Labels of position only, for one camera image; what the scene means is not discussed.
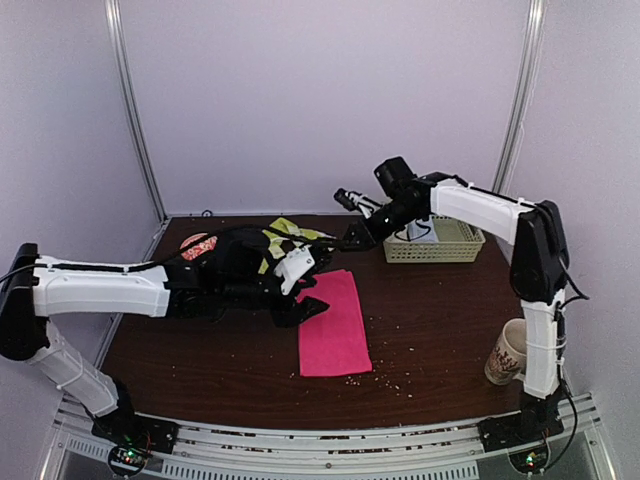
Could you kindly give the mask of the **pink towel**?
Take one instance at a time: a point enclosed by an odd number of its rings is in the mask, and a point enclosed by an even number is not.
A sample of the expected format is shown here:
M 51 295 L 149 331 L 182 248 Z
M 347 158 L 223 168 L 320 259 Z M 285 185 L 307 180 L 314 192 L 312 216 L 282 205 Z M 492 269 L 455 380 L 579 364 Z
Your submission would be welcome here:
M 298 329 L 299 370 L 303 377 L 340 377 L 372 370 L 358 290 L 353 274 L 321 274 L 305 292 L 329 308 Z

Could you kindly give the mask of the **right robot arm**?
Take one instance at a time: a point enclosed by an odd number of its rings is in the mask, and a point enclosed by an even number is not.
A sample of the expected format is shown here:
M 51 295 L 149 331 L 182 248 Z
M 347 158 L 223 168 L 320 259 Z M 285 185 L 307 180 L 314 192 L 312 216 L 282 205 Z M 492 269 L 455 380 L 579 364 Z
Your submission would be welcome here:
M 355 191 L 338 189 L 335 200 L 362 219 L 343 237 L 346 248 L 365 251 L 411 222 L 445 216 L 492 234 L 512 248 L 510 285 L 521 302 L 526 326 L 526 367 L 520 413 L 512 430 L 530 442 L 551 430 L 566 393 L 562 363 L 566 345 L 564 311 L 574 288 L 569 251 L 558 206 L 513 199 L 442 172 L 418 176 L 401 157 L 374 171 L 388 201 L 380 204 Z

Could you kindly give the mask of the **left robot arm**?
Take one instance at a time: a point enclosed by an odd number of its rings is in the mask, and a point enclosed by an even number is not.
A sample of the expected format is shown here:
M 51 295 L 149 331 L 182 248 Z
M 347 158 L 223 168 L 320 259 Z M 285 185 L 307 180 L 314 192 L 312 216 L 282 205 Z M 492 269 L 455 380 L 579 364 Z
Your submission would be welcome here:
M 144 433 L 126 386 L 86 363 L 51 319 L 59 314 L 122 313 L 149 318 L 220 319 L 229 310 L 266 310 L 278 327 L 296 327 L 328 304 L 303 297 L 330 260 L 334 240 L 274 227 L 227 227 L 140 264 L 63 261 L 20 246 L 1 279 L 1 355 L 39 368 L 78 400 L 115 442 Z

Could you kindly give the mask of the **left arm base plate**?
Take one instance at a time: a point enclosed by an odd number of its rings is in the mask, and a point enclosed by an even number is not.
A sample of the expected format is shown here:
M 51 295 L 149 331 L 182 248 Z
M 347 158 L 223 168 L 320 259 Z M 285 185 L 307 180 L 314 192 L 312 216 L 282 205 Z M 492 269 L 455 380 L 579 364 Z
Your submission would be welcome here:
M 122 447 L 134 447 L 145 452 L 170 454 L 177 440 L 179 425 L 135 414 L 127 424 L 104 417 L 92 417 L 91 433 Z

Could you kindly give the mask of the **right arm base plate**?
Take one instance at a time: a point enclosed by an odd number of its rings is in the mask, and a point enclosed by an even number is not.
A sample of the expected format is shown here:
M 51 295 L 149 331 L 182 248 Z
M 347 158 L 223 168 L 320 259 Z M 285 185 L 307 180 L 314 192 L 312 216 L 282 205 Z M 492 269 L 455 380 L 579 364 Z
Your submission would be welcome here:
M 564 432 L 559 418 L 540 423 L 522 413 L 488 417 L 481 420 L 477 428 L 485 452 L 519 447 Z

